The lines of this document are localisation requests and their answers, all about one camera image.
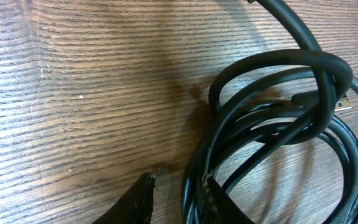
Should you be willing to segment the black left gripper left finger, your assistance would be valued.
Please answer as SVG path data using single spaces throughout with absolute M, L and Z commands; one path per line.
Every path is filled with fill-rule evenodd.
M 125 194 L 93 224 L 150 224 L 154 209 L 155 176 L 143 173 Z

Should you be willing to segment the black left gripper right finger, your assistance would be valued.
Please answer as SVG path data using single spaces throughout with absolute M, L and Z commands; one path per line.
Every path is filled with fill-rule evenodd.
M 205 175 L 200 185 L 198 214 L 205 224 L 254 224 L 232 201 L 212 175 Z

